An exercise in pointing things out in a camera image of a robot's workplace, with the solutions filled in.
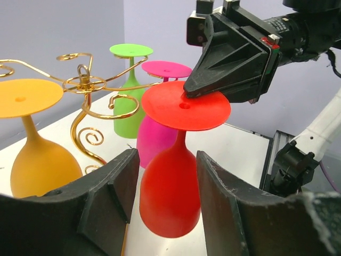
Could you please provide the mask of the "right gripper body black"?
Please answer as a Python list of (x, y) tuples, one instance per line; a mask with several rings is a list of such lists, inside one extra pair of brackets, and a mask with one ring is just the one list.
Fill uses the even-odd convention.
[(258, 97), (250, 100), (251, 103), (256, 103), (260, 96), (268, 91), (279, 64), (281, 54), (279, 52), (278, 41), (280, 37), (264, 21), (256, 18), (239, 5), (226, 5), (221, 12), (214, 14), (220, 14), (233, 22), (237, 25), (239, 32), (261, 46), (268, 53), (268, 59), (262, 72), (262, 87), (258, 91)]

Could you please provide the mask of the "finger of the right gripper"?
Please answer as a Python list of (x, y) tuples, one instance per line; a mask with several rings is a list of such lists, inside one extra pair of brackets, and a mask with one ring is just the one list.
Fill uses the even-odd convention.
[(231, 103), (243, 103), (258, 97), (260, 77), (231, 82), (227, 77), (213, 80), (216, 91), (220, 91)]
[(217, 92), (215, 79), (262, 78), (268, 53), (239, 32), (237, 25), (220, 14), (211, 14), (205, 21), (205, 35), (202, 55), (183, 87), (188, 98)]

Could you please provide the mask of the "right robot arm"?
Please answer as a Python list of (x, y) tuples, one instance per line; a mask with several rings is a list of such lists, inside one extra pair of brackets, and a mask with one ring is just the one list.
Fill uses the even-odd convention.
[[(340, 1), (284, 1), (292, 13), (262, 20), (239, 1), (197, 1), (187, 20), (186, 40), (201, 46), (202, 55), (184, 85), (188, 98), (221, 92), (231, 103), (256, 103), (272, 83), (276, 70), (316, 60), (326, 54), (335, 75), (334, 49), (340, 48)], [(289, 138), (272, 157), (266, 185), (275, 195), (298, 192), (313, 179), (326, 150), (340, 134), (340, 90), (318, 74), (287, 76), (287, 96), (298, 117), (317, 111), (300, 134)]]

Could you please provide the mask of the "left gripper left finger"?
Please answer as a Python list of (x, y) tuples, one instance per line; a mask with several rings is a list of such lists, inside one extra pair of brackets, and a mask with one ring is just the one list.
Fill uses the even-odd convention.
[(120, 255), (139, 164), (127, 149), (41, 197), (1, 196), (1, 255)]

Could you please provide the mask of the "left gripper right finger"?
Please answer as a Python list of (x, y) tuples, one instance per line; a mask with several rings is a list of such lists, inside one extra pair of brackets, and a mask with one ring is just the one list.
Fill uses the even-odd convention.
[(340, 194), (282, 198), (197, 152), (208, 255), (340, 255)]

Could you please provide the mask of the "orange wine glass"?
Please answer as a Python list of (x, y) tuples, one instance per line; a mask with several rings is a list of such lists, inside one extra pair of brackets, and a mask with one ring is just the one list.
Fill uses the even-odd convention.
[(68, 150), (39, 135), (31, 117), (54, 106), (62, 96), (60, 85), (44, 79), (1, 82), (1, 118), (20, 117), (27, 135), (11, 170), (11, 192), (16, 198), (43, 196), (83, 175)]

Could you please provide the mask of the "magenta wine glass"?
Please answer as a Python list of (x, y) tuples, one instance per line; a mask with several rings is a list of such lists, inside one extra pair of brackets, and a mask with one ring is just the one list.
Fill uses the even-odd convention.
[[(164, 82), (173, 78), (188, 77), (192, 69), (188, 66), (170, 61), (147, 61), (142, 64), (142, 69), (151, 76), (160, 77)], [(171, 147), (177, 137), (177, 131), (154, 121), (145, 115), (139, 127), (136, 147), (140, 156), (140, 167), (145, 168), (160, 152)]]

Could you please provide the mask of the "red wine glass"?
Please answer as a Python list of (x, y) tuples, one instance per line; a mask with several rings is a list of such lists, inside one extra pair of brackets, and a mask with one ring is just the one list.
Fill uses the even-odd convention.
[(156, 235), (178, 238), (188, 234), (200, 217), (195, 155), (186, 147), (187, 131), (222, 125), (231, 106), (221, 92), (188, 98), (183, 81), (165, 82), (147, 90), (142, 107), (154, 121), (177, 130), (174, 144), (146, 167), (140, 185), (139, 212)]

